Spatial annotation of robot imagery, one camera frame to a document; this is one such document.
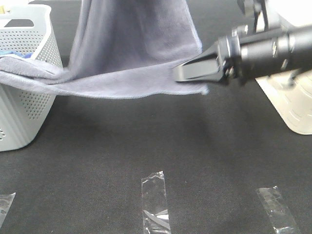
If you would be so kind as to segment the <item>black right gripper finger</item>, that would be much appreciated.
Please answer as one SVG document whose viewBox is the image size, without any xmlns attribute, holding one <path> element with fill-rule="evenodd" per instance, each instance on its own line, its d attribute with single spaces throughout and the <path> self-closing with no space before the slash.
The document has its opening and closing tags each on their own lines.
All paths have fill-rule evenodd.
<svg viewBox="0 0 312 234">
<path fill-rule="evenodd" d="M 176 82 L 219 82 L 223 77 L 222 58 L 219 58 L 218 43 L 197 57 L 173 68 Z"/>
</svg>

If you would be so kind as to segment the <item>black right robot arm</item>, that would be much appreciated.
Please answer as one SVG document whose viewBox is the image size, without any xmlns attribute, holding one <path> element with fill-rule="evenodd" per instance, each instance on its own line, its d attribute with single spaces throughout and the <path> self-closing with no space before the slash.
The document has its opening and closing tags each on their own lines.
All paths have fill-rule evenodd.
<svg viewBox="0 0 312 234">
<path fill-rule="evenodd" d="M 290 79 L 312 68 L 312 27 L 293 26 L 267 0 L 239 0 L 244 15 L 253 15 L 253 31 L 239 26 L 209 49 L 173 69 L 177 82 L 227 85 L 291 71 Z"/>
</svg>

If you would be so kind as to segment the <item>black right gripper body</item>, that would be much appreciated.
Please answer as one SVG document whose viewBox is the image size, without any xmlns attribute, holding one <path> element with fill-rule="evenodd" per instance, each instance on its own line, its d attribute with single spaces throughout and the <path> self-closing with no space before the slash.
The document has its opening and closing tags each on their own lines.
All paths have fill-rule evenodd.
<svg viewBox="0 0 312 234">
<path fill-rule="evenodd" d="M 228 85 L 231 79 L 238 79 L 241 74 L 241 48 L 239 36 L 224 36 L 217 40 L 217 61 L 219 69 L 217 82 Z"/>
</svg>

